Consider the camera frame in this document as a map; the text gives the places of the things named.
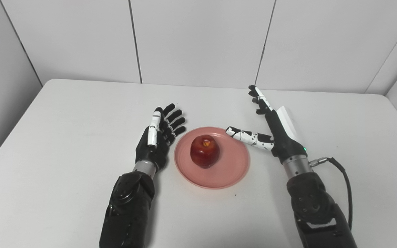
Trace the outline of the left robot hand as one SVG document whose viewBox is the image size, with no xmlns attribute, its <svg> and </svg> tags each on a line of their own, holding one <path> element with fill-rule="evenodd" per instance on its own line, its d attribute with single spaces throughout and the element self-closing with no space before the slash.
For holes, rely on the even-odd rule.
<svg viewBox="0 0 397 248">
<path fill-rule="evenodd" d="M 175 139 L 186 132 L 183 111 L 174 103 L 154 110 L 150 125 L 147 126 L 136 148 L 135 162 L 150 162 L 155 172 L 165 168 L 167 154 Z"/>
</svg>

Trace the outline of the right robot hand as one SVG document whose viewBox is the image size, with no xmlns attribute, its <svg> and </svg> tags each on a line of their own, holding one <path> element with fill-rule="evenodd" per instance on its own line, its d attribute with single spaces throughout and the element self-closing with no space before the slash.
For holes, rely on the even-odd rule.
<svg viewBox="0 0 397 248">
<path fill-rule="evenodd" d="M 246 131 L 233 126 L 227 127 L 226 134 L 247 145 L 270 151 L 280 160 L 280 163 L 293 156 L 307 156 L 307 149 L 297 138 L 295 127 L 285 107 L 274 109 L 257 86 L 249 85 L 248 88 L 252 102 L 258 105 L 256 114 L 266 119 L 271 135 Z"/>
</svg>

